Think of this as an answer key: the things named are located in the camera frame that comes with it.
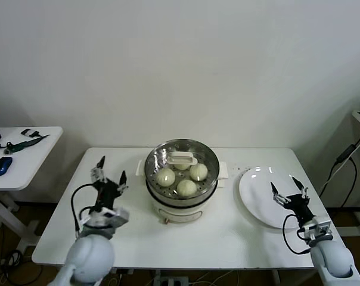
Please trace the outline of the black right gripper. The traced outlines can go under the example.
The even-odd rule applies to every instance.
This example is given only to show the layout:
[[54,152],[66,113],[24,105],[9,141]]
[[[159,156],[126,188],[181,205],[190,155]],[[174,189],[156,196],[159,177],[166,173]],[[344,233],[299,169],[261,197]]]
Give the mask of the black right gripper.
[[281,195],[276,186],[270,182],[273,193],[273,200],[278,204],[284,204],[284,208],[291,210],[296,215],[298,222],[309,222],[314,218],[311,210],[308,207],[310,199],[307,195],[308,187],[305,187],[301,181],[294,176],[291,177],[297,189],[300,191],[298,194],[285,197]]

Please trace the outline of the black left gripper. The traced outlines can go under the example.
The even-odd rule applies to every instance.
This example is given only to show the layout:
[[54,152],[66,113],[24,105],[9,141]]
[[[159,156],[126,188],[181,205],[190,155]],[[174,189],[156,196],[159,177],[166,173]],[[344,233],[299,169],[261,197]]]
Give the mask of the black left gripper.
[[91,169],[91,181],[93,187],[97,190],[97,199],[95,202],[95,210],[101,210],[103,207],[112,210],[113,204],[116,198],[122,195],[127,186],[126,172],[123,171],[119,183],[115,183],[109,179],[106,179],[103,171],[105,163],[105,156],[102,156],[96,166]]

